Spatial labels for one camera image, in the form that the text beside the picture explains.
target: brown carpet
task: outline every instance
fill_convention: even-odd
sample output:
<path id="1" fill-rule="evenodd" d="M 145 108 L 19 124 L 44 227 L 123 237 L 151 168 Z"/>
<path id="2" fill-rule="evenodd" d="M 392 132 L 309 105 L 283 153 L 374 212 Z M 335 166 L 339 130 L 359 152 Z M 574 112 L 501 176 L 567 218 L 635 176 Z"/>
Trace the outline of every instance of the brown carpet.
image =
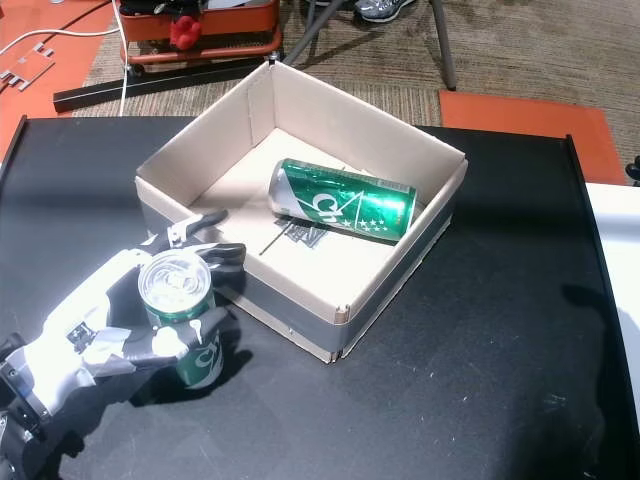
<path id="1" fill-rule="evenodd" d="M 640 154 L 638 0 L 445 0 L 458 90 L 602 108 L 622 163 Z M 304 28 L 304 0 L 282 4 L 285 50 Z M 120 78 L 119 40 L 105 39 L 87 84 Z M 393 23 L 339 12 L 297 65 L 414 124 L 439 125 L 444 88 L 427 1 Z M 232 82 L 128 99 L 127 115 L 197 115 Z M 77 116 L 115 115 L 117 102 Z"/>

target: open cardboard box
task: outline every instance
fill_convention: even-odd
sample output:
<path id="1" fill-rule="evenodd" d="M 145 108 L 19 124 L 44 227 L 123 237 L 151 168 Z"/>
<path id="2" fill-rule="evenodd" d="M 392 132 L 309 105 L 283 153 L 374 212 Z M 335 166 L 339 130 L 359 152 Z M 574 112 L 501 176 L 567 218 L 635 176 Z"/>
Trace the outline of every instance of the open cardboard box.
<path id="1" fill-rule="evenodd" d="M 284 158 L 413 186 L 411 228 L 392 245 L 288 225 L 268 201 Z M 200 238 L 247 246 L 243 282 L 221 292 L 331 362 L 351 350 L 449 224 L 466 168 L 462 152 L 434 137 L 293 68 L 265 63 L 147 160 L 136 186 L 152 231 L 229 210 Z"/>

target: sneaker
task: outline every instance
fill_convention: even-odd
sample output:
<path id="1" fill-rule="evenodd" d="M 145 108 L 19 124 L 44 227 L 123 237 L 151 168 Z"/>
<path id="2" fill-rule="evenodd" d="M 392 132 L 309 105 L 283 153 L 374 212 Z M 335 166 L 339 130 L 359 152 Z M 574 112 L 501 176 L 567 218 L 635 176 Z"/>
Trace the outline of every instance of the sneaker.
<path id="1" fill-rule="evenodd" d="M 358 0 L 355 11 L 363 20 L 374 23 L 390 22 L 398 16 L 402 7 L 414 0 Z"/>

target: green soda can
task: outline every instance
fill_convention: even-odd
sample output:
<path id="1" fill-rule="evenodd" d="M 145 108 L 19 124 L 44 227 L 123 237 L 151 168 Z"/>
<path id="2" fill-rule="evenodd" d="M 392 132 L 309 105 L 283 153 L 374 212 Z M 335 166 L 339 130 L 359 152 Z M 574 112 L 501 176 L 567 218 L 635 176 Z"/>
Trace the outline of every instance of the green soda can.
<path id="1" fill-rule="evenodd" d="M 138 291 L 153 325 L 195 322 L 210 308 L 211 272 L 195 253 L 167 250 L 142 268 Z M 178 361 L 176 371 L 187 388 L 198 389 L 218 378 L 222 363 L 220 334 L 216 329 Z"/>
<path id="2" fill-rule="evenodd" d="M 359 173 L 285 159 L 269 185 L 274 212 L 397 241 L 411 225 L 416 190 Z"/>

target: orange mat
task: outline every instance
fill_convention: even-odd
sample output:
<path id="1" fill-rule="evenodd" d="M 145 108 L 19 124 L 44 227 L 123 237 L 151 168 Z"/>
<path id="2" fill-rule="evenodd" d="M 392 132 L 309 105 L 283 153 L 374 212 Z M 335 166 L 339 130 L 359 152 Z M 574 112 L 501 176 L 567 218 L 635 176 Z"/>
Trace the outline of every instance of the orange mat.
<path id="1" fill-rule="evenodd" d="M 587 182 L 626 185 L 602 110 L 444 90 L 440 108 L 444 127 L 559 138 L 571 134 Z"/>
<path id="2" fill-rule="evenodd" d="M 0 18 L 0 48 L 21 34 L 44 28 L 60 28 L 100 3 L 100 0 L 65 0 L 52 4 L 49 0 L 0 0 L 4 16 Z M 108 30 L 113 19 L 110 5 L 86 16 L 70 27 L 77 32 Z M 16 60 L 47 35 L 24 39 L 0 56 L 0 71 L 10 68 Z M 47 42 L 52 48 L 55 65 L 26 90 L 7 87 L 0 93 L 0 162 L 4 158 L 20 117 L 57 117 L 53 108 L 53 93 L 82 86 L 104 37 L 76 38 L 58 35 Z"/>

